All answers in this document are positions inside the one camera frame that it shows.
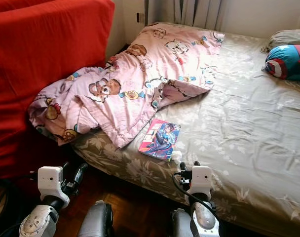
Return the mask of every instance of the bed sheet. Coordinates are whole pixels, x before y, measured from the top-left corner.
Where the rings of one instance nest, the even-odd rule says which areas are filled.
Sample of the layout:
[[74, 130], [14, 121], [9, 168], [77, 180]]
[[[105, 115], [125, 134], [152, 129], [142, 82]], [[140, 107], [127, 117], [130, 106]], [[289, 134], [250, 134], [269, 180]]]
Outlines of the bed sheet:
[[102, 131], [73, 143], [90, 165], [173, 200], [179, 163], [213, 170], [213, 201], [229, 222], [268, 236], [300, 237], [300, 83], [262, 72], [266, 39], [226, 34], [214, 88], [161, 109], [182, 126], [170, 163], [138, 153], [147, 124], [118, 150]]

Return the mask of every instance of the red couch cover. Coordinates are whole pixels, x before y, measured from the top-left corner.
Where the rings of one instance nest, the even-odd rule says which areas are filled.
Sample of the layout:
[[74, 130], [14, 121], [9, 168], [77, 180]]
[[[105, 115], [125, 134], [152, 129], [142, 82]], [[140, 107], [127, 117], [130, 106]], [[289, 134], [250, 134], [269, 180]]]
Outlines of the red couch cover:
[[29, 124], [26, 109], [50, 83], [104, 65], [114, 11], [111, 0], [9, 2], [17, 1], [0, 3], [0, 178], [68, 159]]

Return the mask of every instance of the captain america pillow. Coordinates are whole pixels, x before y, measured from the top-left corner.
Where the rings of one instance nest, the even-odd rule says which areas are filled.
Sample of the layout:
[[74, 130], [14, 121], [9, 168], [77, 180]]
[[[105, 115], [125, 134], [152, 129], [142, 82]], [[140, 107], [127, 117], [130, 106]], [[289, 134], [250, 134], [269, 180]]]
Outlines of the captain america pillow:
[[300, 45], [275, 47], [269, 52], [264, 68], [274, 77], [300, 80]]

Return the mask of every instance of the book cover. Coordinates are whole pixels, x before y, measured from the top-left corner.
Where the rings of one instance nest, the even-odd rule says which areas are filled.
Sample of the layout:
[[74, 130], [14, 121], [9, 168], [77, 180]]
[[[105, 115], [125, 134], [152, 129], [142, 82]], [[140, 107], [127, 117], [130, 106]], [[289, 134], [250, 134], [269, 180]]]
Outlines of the book cover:
[[180, 128], [177, 124], [153, 119], [138, 151], [160, 160], [170, 161]]

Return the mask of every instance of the floral pattern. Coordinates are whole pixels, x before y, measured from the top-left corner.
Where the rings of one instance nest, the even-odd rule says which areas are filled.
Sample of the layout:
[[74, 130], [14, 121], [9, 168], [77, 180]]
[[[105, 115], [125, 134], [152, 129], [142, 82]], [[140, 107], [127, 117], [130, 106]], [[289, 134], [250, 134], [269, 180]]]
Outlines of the floral pattern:
[[184, 196], [171, 174], [181, 161], [198, 160], [213, 170], [212, 199], [222, 219], [300, 237], [300, 82], [261, 71], [266, 43], [226, 34], [214, 88], [156, 113], [182, 127], [170, 163], [138, 153], [149, 124], [122, 150], [99, 130], [79, 137], [74, 150], [108, 174], [178, 202]]

